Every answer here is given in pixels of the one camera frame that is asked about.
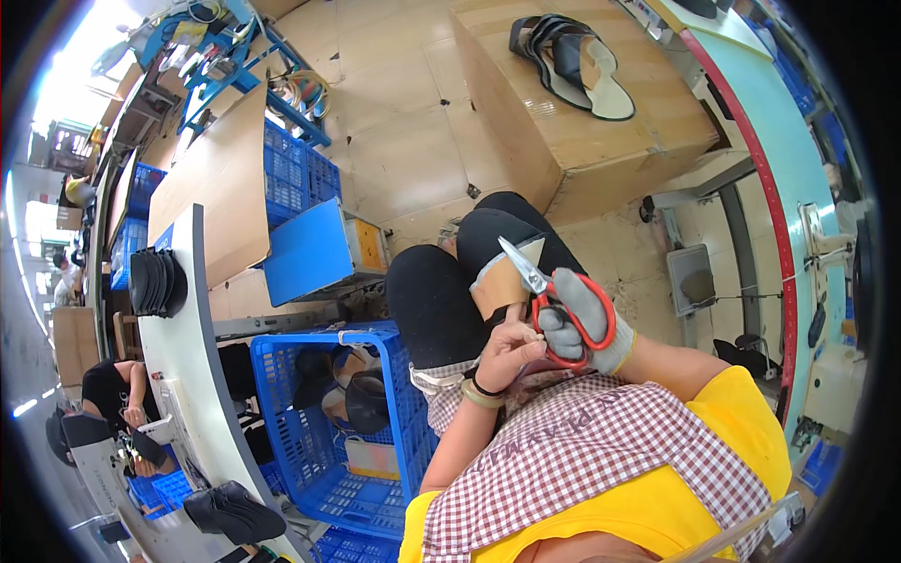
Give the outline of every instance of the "chair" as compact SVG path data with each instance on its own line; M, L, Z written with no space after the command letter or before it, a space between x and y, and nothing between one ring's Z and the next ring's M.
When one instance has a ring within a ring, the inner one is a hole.
M144 360L141 336L138 333L138 317L133 314L122 314L121 311L113 313L113 332L119 360Z

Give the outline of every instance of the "black sandal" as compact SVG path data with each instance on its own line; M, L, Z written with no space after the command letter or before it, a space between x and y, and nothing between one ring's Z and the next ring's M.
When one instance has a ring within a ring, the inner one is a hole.
M542 86L567 104L607 121L635 115L635 104L613 77L616 56L582 22L559 14L521 18L510 29L509 49L531 60Z

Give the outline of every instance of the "black wristband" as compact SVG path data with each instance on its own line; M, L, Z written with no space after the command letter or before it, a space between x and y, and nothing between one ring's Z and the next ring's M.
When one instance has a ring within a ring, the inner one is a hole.
M485 389L482 388L481 385L478 384L478 381L476 381L475 375L472 376L472 386L474 386L476 388L476 391L479 391L479 393L481 393L482 395L484 395L486 397L499 397L504 394L504 389L501 389L500 391L498 391L496 393L491 393L490 391L486 391Z

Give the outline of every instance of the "scissors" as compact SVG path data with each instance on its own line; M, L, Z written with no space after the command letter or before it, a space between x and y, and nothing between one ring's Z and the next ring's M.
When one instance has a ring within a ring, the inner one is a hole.
M554 306L559 310L557 304L551 304L551 299L554 299L556 302L560 301L557 297L557 291L554 289L554 282L550 277L545 276L541 270L535 267L533 263L519 251L519 249L510 243L510 241L504 237L497 237L497 242L500 243L501 249L504 250L504 253L510 261L513 262L516 271L518 271L519 275L525 280L525 284L532 290L532 293L536 295L532 300L532 325L534 326L535 331L541 334L543 331L541 327L538 326L539 311L551 306ZM610 297L608 297L601 286L596 284L590 277L579 273L577 273L576 276L582 280L582 283L585 284L588 291L595 294L597 298L601 300L601 305L604 307L607 316L607 334L600 342L593 341L591 337L588 336L585 327L582 326L582 322L578 317L570 311L566 305L560 302L560 306L562 306L563 309L566 309L567 316L576 326L576 330L582 337L582 358L576 361L564 359L557 356L550 348L548 348L548 357L564 368L570 369L587 366L589 351L607 348L614 341L614 336L616 335L616 311L613 302L610 301Z

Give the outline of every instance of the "black t-shirt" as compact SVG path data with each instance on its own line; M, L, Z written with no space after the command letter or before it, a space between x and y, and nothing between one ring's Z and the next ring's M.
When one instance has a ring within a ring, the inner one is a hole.
M122 379L111 359L90 368L81 381L81 398L97 405L100 414L109 422L113 434L119 430L128 430L128 424L125 423L122 413L128 408L128 396L131 391L131 386ZM149 381L143 406L151 422L159 420L159 409L153 399Z

